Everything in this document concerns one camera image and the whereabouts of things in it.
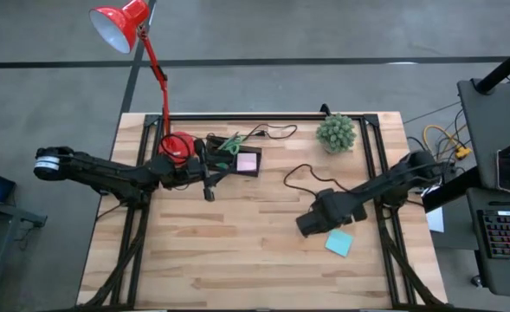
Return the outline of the grey side desk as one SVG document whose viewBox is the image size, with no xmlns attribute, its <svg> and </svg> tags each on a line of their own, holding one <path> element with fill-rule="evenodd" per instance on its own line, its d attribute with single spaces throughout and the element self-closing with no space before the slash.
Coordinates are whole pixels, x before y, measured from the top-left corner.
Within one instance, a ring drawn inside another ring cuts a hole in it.
<svg viewBox="0 0 510 312">
<path fill-rule="evenodd" d="M 481 184 L 497 186 L 496 154 L 510 146 L 510 84 L 480 94 L 471 81 L 457 82 Z"/>
</svg>

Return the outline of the green handled scissors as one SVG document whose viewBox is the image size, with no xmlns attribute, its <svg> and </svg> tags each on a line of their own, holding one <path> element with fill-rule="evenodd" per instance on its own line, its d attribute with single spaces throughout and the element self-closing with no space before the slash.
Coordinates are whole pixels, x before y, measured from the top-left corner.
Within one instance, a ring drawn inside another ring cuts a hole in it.
<svg viewBox="0 0 510 312">
<path fill-rule="evenodd" d="M 246 137 L 243 135 L 235 134 L 227 138 L 218 148 L 218 151 L 228 152 L 231 155 L 237 155 L 240 151 L 241 144 L 245 141 Z"/>
</svg>

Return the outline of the red desk lamp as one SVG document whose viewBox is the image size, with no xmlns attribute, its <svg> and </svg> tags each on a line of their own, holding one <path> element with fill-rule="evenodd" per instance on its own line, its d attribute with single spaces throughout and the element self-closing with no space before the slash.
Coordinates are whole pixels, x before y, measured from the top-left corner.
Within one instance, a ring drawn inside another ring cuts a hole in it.
<svg viewBox="0 0 510 312">
<path fill-rule="evenodd" d="M 177 166 L 183 166 L 194 155 L 193 143 L 186 133 L 171 132 L 167 76 L 158 63 L 148 36 L 149 15 L 149 6 L 143 0 L 129 0 L 122 7 L 100 6 L 89 11 L 89 19 L 101 38 L 120 53 L 129 54 L 137 39 L 143 43 L 163 98 L 163 130 L 158 152 L 169 156 Z"/>
</svg>

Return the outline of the white paper sheet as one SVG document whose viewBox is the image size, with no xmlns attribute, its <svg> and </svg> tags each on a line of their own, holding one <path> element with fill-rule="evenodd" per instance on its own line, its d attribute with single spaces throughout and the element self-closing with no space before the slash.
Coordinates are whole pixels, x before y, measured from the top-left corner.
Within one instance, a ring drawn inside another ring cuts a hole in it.
<svg viewBox="0 0 510 312">
<path fill-rule="evenodd" d="M 426 213 L 426 219 L 430 231 L 444 233 L 444 218 L 442 207 Z"/>
</svg>

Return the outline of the backlit keyboard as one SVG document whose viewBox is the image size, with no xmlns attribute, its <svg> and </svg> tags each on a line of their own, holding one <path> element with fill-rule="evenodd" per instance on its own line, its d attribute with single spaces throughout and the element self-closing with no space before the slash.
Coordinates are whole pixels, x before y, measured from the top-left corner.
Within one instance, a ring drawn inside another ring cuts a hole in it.
<svg viewBox="0 0 510 312">
<path fill-rule="evenodd" d="M 510 259 L 510 211 L 480 210 L 477 216 L 487 256 Z"/>
</svg>

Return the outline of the black diagonal beam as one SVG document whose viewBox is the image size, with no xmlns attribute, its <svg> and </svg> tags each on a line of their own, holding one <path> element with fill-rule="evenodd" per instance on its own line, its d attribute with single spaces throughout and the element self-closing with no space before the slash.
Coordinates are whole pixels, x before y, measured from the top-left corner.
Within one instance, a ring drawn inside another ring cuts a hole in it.
<svg viewBox="0 0 510 312">
<path fill-rule="evenodd" d="M 468 188 L 479 186 L 481 186 L 481 178 L 479 169 L 475 166 L 435 190 L 427 192 L 422 198 L 424 210 L 433 211 L 465 195 Z"/>
</svg>

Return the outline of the teal sticky note pad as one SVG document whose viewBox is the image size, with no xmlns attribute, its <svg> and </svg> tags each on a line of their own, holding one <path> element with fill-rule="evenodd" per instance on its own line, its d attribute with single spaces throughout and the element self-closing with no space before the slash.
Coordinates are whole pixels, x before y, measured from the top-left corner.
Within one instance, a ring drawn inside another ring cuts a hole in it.
<svg viewBox="0 0 510 312">
<path fill-rule="evenodd" d="M 332 230 L 327 237 L 325 248 L 339 256 L 346 257 L 353 242 L 353 236 L 341 230 Z"/>
</svg>

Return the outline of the grey keyboard desk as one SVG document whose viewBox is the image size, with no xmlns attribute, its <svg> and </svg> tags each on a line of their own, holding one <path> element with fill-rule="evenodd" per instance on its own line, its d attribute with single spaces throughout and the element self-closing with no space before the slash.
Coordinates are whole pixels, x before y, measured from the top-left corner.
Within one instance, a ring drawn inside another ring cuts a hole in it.
<svg viewBox="0 0 510 312">
<path fill-rule="evenodd" d="M 496 295 L 510 296 L 510 259 L 487 256 L 477 216 L 480 210 L 510 211 L 510 193 L 470 188 L 466 198 L 478 245 L 474 253 L 482 284 Z"/>
</svg>

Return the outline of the black diagonal pole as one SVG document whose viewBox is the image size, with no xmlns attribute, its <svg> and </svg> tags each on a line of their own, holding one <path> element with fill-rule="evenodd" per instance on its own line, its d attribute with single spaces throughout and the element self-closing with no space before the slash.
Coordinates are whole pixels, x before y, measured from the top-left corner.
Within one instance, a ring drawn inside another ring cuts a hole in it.
<svg viewBox="0 0 510 312">
<path fill-rule="evenodd" d="M 510 56 L 483 79 L 474 82 L 474 89 L 480 94 L 488 94 L 509 75 Z"/>
</svg>

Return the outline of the pink sticky note pad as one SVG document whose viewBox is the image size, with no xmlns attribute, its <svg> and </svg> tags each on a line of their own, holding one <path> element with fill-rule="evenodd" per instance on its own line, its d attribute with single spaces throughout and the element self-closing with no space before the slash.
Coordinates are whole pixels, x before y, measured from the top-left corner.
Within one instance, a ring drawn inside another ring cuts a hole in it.
<svg viewBox="0 0 510 312">
<path fill-rule="evenodd" d="M 236 156 L 236 170 L 238 172 L 256 172 L 257 154 L 256 153 L 238 153 Z"/>
</svg>

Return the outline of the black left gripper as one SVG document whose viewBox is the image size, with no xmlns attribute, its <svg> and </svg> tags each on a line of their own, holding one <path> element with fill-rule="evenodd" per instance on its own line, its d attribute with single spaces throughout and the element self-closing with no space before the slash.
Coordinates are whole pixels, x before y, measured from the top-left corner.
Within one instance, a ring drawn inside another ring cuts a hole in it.
<svg viewBox="0 0 510 312">
<path fill-rule="evenodd" d="M 204 199 L 208 202 L 213 202 L 215 195 L 212 188 L 216 185 L 216 182 L 221 181 L 230 174 L 236 173 L 236 169 L 231 166 L 210 175 L 203 140 L 195 139 L 193 147 L 197 157 L 189 157 L 183 166 L 175 169 L 171 176 L 163 182 L 163 187 L 170 190 L 179 186 L 202 182 Z"/>
</svg>

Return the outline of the black smartphone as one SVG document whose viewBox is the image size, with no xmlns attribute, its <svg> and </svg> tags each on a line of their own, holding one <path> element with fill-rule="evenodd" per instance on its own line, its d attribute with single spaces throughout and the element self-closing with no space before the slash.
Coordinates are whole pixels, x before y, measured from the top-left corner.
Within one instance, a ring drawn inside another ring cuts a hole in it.
<svg viewBox="0 0 510 312">
<path fill-rule="evenodd" d="M 510 192 L 510 157 L 497 152 L 497 188 L 504 192 Z"/>
</svg>

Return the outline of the black aluminium table frame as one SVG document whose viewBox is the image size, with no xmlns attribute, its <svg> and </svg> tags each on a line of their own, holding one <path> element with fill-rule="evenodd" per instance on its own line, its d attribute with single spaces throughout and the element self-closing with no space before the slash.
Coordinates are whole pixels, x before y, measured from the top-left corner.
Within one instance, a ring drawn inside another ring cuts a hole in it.
<svg viewBox="0 0 510 312">
<path fill-rule="evenodd" d="M 295 223 L 313 194 L 354 187 L 397 163 L 408 151 L 397 113 L 354 114 L 351 151 L 331 155 L 315 139 L 320 114 L 225 114 L 221 120 L 177 114 L 171 126 L 197 137 L 228 137 L 263 127 L 249 138 L 262 149 L 257 178 L 230 175 L 207 202 L 199 184 L 155 192 L 146 227 L 136 293 L 124 276 L 118 305 L 135 309 L 387 309 L 408 299 L 403 277 L 386 275 L 378 208 L 345 227 L 346 257 L 325 248 L 326 235 L 303 237 Z"/>
</svg>

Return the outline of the potted artificial green plant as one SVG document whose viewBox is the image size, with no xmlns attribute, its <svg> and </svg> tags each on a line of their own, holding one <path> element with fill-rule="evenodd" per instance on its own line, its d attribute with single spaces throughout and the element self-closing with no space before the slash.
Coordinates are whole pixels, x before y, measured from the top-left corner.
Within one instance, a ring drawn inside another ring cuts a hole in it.
<svg viewBox="0 0 510 312">
<path fill-rule="evenodd" d="M 351 118 L 342 114 L 325 117 L 316 130 L 317 141 L 328 153 L 349 151 L 356 139 L 354 124 Z"/>
</svg>

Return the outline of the black mesh desk organizer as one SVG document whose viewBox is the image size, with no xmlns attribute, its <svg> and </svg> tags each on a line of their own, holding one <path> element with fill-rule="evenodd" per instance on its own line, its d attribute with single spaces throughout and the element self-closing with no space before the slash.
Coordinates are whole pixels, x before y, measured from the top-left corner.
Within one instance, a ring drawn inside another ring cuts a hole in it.
<svg viewBox="0 0 510 312">
<path fill-rule="evenodd" d="M 209 136 L 206 140 L 207 149 L 207 160 L 209 162 L 208 167 L 212 171 L 219 172 L 222 168 L 216 166 L 216 163 L 226 163 L 229 167 L 233 166 L 236 169 L 236 156 L 231 155 L 228 152 L 218 151 L 217 148 L 226 140 L 225 137 L 220 136 Z M 262 149 L 260 147 L 245 146 L 241 144 L 239 153 L 256 153 L 257 154 L 257 171 L 256 172 L 238 172 L 237 175 L 243 175 L 248 177 L 258 177 L 261 170 L 261 158 Z"/>
</svg>

